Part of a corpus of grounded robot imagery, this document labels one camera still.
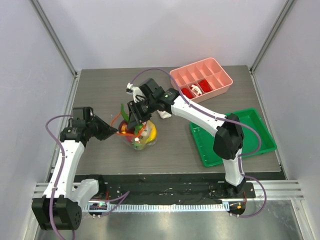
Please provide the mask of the green fake chili pepper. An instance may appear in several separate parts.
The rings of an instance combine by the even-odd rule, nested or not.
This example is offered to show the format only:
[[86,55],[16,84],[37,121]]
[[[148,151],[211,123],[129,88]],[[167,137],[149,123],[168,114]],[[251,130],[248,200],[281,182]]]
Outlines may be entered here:
[[125,111],[125,105],[123,103],[120,104],[120,114],[123,117],[123,120],[128,123],[130,120],[130,115]]

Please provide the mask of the clear orange zip top bag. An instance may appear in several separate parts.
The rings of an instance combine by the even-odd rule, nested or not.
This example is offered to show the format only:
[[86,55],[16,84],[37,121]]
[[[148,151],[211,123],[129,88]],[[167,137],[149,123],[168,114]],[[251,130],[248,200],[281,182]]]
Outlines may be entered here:
[[[121,113],[119,113],[111,121],[111,126],[117,129],[116,135],[119,138],[120,138],[120,133],[118,131],[118,126],[122,120],[124,120],[124,119],[121,116]],[[144,124],[138,125],[133,128],[134,129],[134,139],[132,140],[132,144],[126,143],[129,147],[131,147],[137,151],[141,151],[141,150],[147,148],[148,146],[152,146],[152,145],[146,144],[146,141],[147,141],[147,138],[148,138],[148,135],[150,132],[150,130],[147,126],[147,123],[148,123],[148,121]]]

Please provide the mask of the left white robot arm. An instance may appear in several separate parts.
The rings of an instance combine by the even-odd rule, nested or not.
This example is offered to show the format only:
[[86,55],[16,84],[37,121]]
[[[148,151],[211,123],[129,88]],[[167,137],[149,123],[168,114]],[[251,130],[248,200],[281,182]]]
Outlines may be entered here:
[[106,195],[101,176],[82,180],[76,189],[73,183],[88,141],[91,138],[104,141],[116,132],[116,128],[94,114],[92,107],[73,108],[68,126],[54,138],[59,154],[51,179],[43,194],[32,200],[31,209],[42,230],[77,230],[89,201]]

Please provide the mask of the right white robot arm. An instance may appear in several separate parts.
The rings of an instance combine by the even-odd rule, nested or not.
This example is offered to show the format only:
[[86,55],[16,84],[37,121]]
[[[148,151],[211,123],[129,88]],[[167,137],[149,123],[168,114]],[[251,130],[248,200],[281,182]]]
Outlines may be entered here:
[[164,90],[152,78],[139,86],[128,83],[126,93],[133,97],[127,104],[128,128],[144,124],[156,111],[165,111],[198,125],[214,138],[213,151],[222,159],[225,170],[226,193],[233,198],[243,193],[246,180],[238,158],[242,153],[244,132],[235,114],[226,116],[213,112],[187,99],[174,88]]

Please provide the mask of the yellow fake banana bunch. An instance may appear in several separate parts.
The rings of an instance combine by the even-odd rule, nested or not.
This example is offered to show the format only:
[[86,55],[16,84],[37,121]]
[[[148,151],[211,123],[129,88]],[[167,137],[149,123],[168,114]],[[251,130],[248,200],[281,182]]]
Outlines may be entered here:
[[146,140],[147,145],[154,145],[157,141],[157,128],[156,125],[150,120],[147,122],[147,126],[149,128],[148,138]]

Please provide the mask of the red white fake food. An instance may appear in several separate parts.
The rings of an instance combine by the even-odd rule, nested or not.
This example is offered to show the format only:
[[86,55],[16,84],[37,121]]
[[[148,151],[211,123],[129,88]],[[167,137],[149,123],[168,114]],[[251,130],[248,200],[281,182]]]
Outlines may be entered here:
[[199,97],[203,94],[201,88],[195,84],[192,84],[190,86],[190,90],[192,91],[192,93],[196,96],[196,97]]

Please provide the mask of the red fake food piece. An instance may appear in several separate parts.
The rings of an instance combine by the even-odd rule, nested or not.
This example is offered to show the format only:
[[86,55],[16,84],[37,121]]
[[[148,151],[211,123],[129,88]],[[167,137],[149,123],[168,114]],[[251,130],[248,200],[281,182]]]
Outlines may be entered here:
[[208,81],[206,79],[203,79],[198,82],[198,85],[201,87],[204,93],[209,93],[212,91]]

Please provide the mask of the rolled white towel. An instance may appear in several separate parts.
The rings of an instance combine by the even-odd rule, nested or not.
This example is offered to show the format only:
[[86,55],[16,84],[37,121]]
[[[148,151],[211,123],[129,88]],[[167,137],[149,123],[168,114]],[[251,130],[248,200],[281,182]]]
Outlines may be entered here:
[[170,117],[172,116],[170,113],[168,113],[168,112],[166,112],[166,111],[160,111],[160,110],[158,110],[157,112],[158,112],[159,116],[160,116],[162,119],[168,119],[168,118],[170,118]]

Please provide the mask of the pink compartment tray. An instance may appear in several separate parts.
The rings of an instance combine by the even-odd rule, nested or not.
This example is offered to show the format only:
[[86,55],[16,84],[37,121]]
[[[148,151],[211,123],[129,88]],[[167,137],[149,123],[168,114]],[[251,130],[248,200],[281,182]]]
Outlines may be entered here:
[[170,75],[175,79],[171,84],[175,89],[188,88],[190,91],[191,85],[199,86],[199,82],[206,79],[210,85],[210,92],[203,92],[201,96],[195,96],[191,99],[196,103],[217,97],[226,93],[233,84],[232,78],[227,74],[223,67],[213,57],[208,57],[203,60],[171,70]]

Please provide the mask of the green plastic tray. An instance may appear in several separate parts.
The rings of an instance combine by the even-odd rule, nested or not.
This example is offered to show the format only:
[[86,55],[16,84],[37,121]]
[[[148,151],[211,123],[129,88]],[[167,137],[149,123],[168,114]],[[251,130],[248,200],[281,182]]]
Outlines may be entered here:
[[[275,140],[255,108],[238,110],[234,114],[238,116],[241,123],[254,129],[261,138],[260,149],[252,156],[262,155],[277,149]],[[189,123],[189,127],[203,165],[207,168],[221,165],[223,160],[213,151],[215,138],[193,122]],[[251,130],[245,127],[242,130],[244,133],[242,152],[244,154],[251,153],[258,146],[258,138]]]

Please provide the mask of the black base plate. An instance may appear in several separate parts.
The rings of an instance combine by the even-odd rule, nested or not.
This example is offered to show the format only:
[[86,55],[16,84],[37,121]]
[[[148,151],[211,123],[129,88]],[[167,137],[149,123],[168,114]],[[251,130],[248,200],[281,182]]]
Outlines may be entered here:
[[238,195],[228,190],[222,173],[86,174],[76,175],[74,181],[90,177],[105,181],[110,198],[129,191],[126,204],[214,203],[220,199],[256,197],[254,186],[248,181]]

